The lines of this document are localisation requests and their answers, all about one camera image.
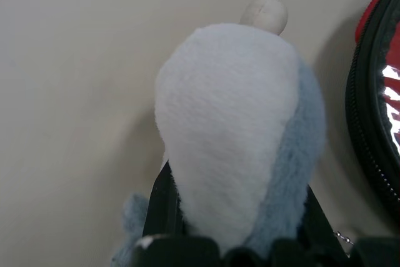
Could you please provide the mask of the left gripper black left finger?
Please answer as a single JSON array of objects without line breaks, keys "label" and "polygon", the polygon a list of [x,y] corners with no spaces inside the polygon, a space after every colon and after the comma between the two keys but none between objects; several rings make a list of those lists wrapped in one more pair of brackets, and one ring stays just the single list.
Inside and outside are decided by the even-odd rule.
[{"label": "left gripper black left finger", "polygon": [[178,189],[167,161],[152,187],[142,237],[158,234],[186,236],[180,203]]}]

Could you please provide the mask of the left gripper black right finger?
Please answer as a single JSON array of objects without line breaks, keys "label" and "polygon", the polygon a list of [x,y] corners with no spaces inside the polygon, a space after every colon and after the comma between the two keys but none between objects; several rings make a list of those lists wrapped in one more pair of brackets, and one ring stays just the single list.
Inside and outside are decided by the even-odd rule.
[{"label": "left gripper black right finger", "polygon": [[307,187],[305,213],[297,231],[301,243],[338,243],[337,236],[329,224],[310,186]]}]

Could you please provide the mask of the blue and white plush toy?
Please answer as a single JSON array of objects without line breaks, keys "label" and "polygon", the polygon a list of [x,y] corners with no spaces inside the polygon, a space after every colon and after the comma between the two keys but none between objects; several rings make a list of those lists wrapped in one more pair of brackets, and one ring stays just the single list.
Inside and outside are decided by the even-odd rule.
[{"label": "blue and white plush toy", "polygon": [[187,235],[142,237],[149,198],[134,195],[111,267],[346,266],[339,242],[297,239],[326,118],[312,69],[281,37],[287,16],[281,0],[255,0],[162,66],[155,120]]}]

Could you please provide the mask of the black zippered case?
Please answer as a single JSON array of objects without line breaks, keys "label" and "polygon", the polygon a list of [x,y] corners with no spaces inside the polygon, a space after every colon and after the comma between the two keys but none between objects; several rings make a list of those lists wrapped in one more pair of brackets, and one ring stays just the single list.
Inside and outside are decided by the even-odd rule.
[{"label": "black zippered case", "polygon": [[372,0],[355,33],[346,121],[362,170],[393,219],[400,217],[400,0]]}]

